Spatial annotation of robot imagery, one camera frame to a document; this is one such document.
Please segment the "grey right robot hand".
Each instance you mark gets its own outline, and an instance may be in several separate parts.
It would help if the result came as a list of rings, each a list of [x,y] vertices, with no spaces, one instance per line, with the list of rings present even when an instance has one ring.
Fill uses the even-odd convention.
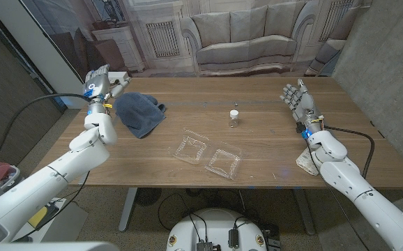
[[[314,98],[303,80],[298,79],[297,83],[297,87],[287,84],[283,88],[280,99],[291,110],[295,122],[301,127],[300,131],[307,130],[307,134],[310,136],[324,129],[324,117],[317,109]]]

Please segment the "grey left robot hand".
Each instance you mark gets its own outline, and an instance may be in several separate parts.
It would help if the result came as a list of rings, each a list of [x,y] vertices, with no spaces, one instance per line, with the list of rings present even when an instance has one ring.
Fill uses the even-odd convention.
[[[84,96],[90,98],[87,114],[106,113],[105,102],[118,98],[131,81],[128,72],[111,72],[110,65],[105,64],[89,71],[85,77]]]

